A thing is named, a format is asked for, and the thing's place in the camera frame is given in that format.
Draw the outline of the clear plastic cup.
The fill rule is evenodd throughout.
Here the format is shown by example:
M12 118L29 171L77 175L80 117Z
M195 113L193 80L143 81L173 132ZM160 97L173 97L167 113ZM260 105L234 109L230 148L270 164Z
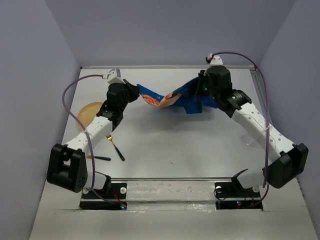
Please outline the clear plastic cup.
M247 146L255 147L257 145L256 140L248 133L245 133L241 138Z

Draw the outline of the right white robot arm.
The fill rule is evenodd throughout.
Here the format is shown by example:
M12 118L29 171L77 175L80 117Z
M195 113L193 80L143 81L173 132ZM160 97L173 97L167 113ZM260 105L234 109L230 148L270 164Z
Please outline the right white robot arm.
M198 73L196 94L213 99L218 108L242 126L265 151L263 168L245 169L232 177L230 190L242 196L250 188L269 184L282 188L300 175L305 168L309 149L295 144L268 123L251 98L234 89L230 71L223 65L213 65Z

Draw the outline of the tan round plate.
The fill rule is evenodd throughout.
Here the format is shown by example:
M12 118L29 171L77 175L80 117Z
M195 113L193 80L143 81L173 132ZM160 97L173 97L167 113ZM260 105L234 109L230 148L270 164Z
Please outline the tan round plate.
M92 122L102 105L102 102L91 102L79 111L77 118L85 128Z

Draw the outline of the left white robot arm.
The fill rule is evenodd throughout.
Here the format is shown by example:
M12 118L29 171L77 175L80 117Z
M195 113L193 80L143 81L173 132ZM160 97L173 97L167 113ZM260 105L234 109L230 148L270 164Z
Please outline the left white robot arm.
M111 191L110 177L97 173L94 167L88 169L87 157L92 157L94 147L117 128L127 104L137 100L139 95L139 87L127 80L111 83L106 101L91 123L72 140L52 147L47 182L75 193L87 189L101 198L108 196Z

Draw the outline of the gold knife dark handle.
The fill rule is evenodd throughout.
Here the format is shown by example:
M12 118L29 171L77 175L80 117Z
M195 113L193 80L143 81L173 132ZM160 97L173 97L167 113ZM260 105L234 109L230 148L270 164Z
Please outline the gold knife dark handle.
M92 159L92 156L88 155L86 158L87 159ZM103 160L103 161L111 161L111 158L102 157L102 156L94 156L94 159Z

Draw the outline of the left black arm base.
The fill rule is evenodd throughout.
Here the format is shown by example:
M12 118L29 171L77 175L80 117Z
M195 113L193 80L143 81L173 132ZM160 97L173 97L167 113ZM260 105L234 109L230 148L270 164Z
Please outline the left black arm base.
M89 191L81 194L79 208L81 210L126 211L127 183L113 182L110 190L95 190L97 195Z

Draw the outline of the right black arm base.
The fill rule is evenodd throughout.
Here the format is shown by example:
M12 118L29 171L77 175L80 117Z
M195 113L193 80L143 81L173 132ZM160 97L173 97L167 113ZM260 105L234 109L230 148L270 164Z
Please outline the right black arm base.
M263 209L259 191L237 188L231 181L215 182L213 195L217 210Z

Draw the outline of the blue Mickey placemat cloth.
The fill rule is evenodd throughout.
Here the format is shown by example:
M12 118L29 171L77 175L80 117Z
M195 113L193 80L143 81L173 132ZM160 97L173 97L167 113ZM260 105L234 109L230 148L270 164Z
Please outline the blue Mickey placemat cloth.
M170 106L183 107L187 114L200 114L203 107L218 108L218 104L210 96L196 95L196 89L199 83L199 77L195 77L181 87L163 96L141 84L139 94L151 106L158 108L167 108Z

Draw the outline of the gold fork dark handle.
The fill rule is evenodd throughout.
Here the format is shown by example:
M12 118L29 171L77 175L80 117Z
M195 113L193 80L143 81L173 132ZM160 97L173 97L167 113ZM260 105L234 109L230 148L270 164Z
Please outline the gold fork dark handle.
M123 154L121 153L121 151L119 150L119 148L116 146L116 144L113 141L113 137L111 134L106 135L106 138L112 143L115 151L117 152L118 156L120 157L120 159L124 162L126 159L123 156Z

